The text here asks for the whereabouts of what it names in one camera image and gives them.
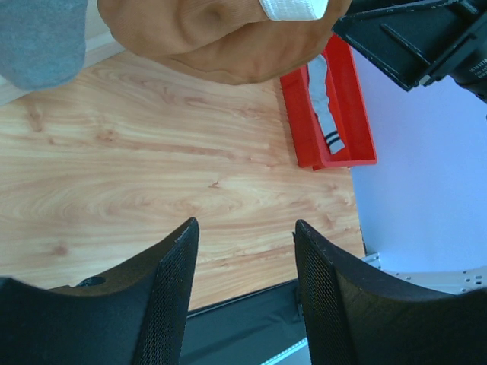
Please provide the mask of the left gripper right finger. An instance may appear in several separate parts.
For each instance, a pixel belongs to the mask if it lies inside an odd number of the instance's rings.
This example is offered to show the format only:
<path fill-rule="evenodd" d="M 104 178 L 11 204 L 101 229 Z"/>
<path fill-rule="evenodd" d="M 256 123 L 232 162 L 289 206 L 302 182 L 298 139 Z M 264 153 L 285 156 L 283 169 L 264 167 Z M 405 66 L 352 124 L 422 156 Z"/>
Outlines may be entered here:
<path fill-rule="evenodd" d="M 447 294 L 395 278 L 331 243 L 294 232 L 313 364 L 484 364 L 486 290 Z"/>

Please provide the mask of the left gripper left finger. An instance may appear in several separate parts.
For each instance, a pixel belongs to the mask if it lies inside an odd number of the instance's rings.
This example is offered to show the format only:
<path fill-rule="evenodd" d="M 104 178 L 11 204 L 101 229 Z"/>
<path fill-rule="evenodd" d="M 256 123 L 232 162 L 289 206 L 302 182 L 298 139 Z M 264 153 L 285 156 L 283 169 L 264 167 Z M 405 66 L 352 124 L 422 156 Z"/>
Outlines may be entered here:
<path fill-rule="evenodd" d="M 70 287 L 1 279 L 3 364 L 177 364 L 199 224 Z"/>

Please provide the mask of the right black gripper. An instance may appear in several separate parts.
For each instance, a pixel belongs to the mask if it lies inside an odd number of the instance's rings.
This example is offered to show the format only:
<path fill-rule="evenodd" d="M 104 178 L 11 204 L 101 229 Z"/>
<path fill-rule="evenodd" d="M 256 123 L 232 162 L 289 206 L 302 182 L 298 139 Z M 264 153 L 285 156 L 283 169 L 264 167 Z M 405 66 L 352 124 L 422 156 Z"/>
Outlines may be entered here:
<path fill-rule="evenodd" d="M 486 100 L 484 1 L 353 1 L 333 32 L 403 90 L 450 76 Z"/>

